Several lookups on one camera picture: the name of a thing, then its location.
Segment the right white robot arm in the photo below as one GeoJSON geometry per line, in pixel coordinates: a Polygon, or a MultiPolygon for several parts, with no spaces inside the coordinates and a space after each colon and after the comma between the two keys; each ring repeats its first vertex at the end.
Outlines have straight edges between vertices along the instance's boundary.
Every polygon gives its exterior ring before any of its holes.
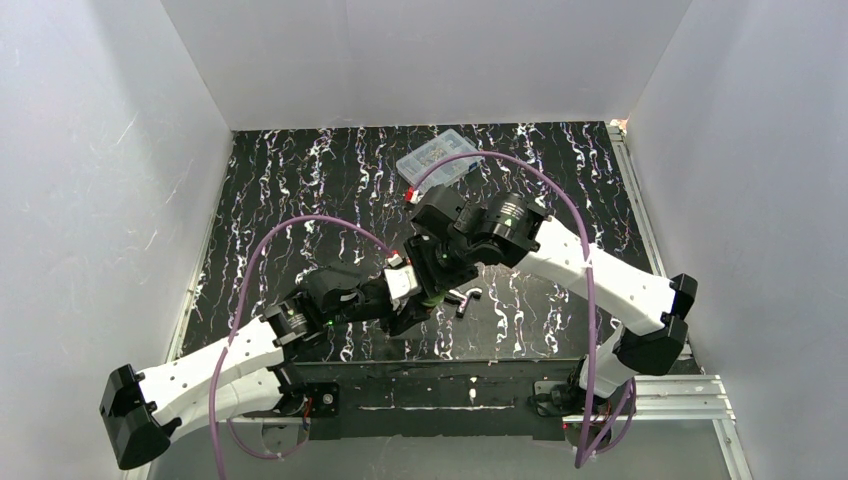
{"type": "Polygon", "coordinates": [[[663,376],[682,352],[685,319],[697,294],[694,278],[650,274],[584,244],[518,194],[497,194],[485,205],[473,205],[452,188],[435,186],[426,192],[410,188],[405,201],[416,233],[404,248],[419,297],[474,280],[482,265],[500,265],[547,279],[619,320],[563,391],[550,396],[562,410],[580,412],[587,398],[600,404],[637,375],[663,376]]]}

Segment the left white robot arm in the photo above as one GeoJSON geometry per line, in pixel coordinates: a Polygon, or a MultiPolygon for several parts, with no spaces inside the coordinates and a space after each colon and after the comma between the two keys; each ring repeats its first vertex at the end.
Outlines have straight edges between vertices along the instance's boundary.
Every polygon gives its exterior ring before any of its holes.
{"type": "Polygon", "coordinates": [[[328,409],[334,393],[312,386],[294,360],[327,339],[330,326],[376,320],[399,335],[428,319],[443,290],[407,262],[365,275],[343,263],[306,274],[284,299],[223,338],[141,371],[113,370],[99,406],[117,466],[132,470],[181,436],[245,413],[286,416],[328,409]]]}

